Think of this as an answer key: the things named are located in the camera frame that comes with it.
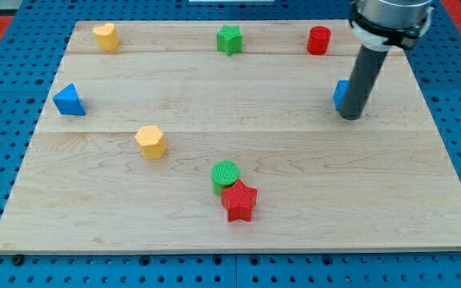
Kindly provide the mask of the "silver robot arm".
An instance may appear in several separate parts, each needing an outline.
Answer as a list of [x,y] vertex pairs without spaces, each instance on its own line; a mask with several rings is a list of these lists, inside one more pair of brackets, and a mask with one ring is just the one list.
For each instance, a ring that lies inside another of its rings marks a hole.
[[413,49],[431,26],[432,0],[358,0],[349,23],[363,46],[386,52]]

